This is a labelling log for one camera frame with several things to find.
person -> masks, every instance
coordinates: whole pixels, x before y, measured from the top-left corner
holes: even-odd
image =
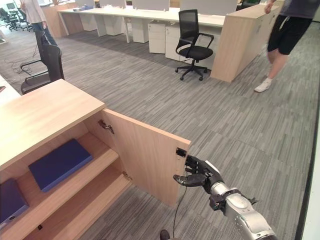
[[[22,0],[21,10],[26,14],[27,22],[32,24],[35,31],[44,31],[46,43],[57,46],[56,41],[49,32],[46,17],[39,6],[38,0]]]
[[[271,12],[275,1],[268,0],[264,8],[266,14]],[[286,64],[290,52],[307,31],[319,5],[320,0],[285,0],[268,42],[267,57],[271,69],[262,84],[254,89],[255,92],[264,92],[271,86],[272,80]]]

black shorts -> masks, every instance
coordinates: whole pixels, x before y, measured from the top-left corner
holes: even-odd
[[[311,22],[311,18],[279,15],[270,34],[268,52],[278,49],[281,54],[289,55]]]

white sneaker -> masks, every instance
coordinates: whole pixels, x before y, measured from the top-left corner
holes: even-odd
[[[269,89],[272,83],[272,79],[267,78],[266,80],[264,80],[259,86],[257,86],[254,91],[257,93],[262,93],[265,90]]]

sock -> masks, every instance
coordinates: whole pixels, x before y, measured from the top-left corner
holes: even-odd
[[[272,78],[267,77],[267,78],[265,79],[265,81],[271,83],[271,82],[272,82]]]

wooden shelf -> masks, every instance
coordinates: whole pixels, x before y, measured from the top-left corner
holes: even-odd
[[[113,166],[51,215],[24,240],[76,240],[111,206],[131,183]]]
[[[93,160],[49,192],[42,192],[39,189],[30,171],[17,180],[29,208],[5,226],[1,231],[1,240],[24,239],[119,157],[115,151],[91,133],[86,133],[78,141],[93,156]]]

